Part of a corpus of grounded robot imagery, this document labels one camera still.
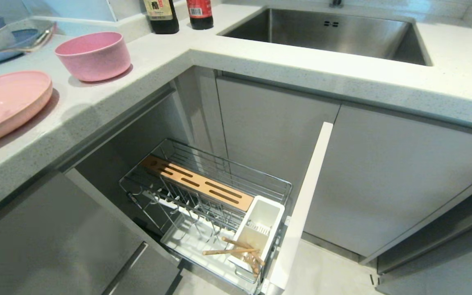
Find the kitchen counter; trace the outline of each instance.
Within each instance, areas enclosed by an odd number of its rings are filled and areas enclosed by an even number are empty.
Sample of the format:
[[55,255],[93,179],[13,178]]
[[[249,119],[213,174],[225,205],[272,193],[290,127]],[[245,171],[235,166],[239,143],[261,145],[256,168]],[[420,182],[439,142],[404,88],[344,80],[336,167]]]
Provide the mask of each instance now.
[[127,45],[133,66],[108,82],[86,84],[67,72],[53,53],[71,38],[67,36],[56,35],[39,52],[1,64],[0,75],[18,70],[48,73],[54,95],[32,121],[0,139],[0,201],[194,65],[472,127],[472,29],[461,20],[431,16],[416,22],[432,67],[217,36],[262,9],[220,4],[213,8],[215,27],[210,30],[192,30],[186,19],[177,34],[136,39]]

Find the stainless steel sink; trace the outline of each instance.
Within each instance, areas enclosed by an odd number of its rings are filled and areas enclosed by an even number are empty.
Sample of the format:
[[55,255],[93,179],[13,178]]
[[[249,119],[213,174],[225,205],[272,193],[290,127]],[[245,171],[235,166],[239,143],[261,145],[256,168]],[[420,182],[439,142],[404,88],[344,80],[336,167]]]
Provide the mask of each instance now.
[[411,23],[267,9],[224,36],[427,65]]

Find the dish rack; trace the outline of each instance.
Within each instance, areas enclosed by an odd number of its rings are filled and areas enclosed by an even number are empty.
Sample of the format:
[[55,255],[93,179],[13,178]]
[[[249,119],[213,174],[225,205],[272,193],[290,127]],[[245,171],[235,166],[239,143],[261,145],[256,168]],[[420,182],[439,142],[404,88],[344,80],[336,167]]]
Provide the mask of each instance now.
[[[157,234],[162,236],[160,242],[168,249],[246,293],[259,292],[264,275],[270,268],[275,247],[262,250],[268,253],[264,260],[266,264],[254,279],[240,273],[228,260],[228,254],[203,256],[204,250],[232,248],[222,238],[234,237],[246,212],[183,185],[183,182],[157,175],[147,165],[148,161],[156,158],[198,174],[199,177],[211,179],[221,186],[252,197],[260,195],[282,205],[289,198],[292,184],[170,138],[157,145],[119,181],[127,197],[147,216],[158,231]],[[278,239],[280,233],[279,229],[274,240]]]

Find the pink ceramic dish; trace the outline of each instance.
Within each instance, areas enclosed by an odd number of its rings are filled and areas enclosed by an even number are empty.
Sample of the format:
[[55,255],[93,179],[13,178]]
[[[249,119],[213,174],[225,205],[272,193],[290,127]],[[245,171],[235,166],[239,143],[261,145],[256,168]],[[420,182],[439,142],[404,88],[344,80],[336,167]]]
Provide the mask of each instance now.
[[118,32],[97,32],[68,40],[54,51],[67,70],[85,82],[115,77],[131,65],[131,56]]
[[43,72],[0,75],[0,138],[36,115],[51,95],[52,81]]

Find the soy sauce bottle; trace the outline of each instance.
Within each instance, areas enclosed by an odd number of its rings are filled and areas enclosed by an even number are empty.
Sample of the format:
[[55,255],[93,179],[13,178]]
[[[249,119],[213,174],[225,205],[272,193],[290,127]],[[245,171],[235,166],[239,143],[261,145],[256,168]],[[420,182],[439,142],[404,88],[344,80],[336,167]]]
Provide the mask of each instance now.
[[179,31],[178,18],[172,0],[143,0],[150,26],[156,34],[175,34]]
[[206,30],[213,26],[210,0],[187,0],[191,26],[195,30]]

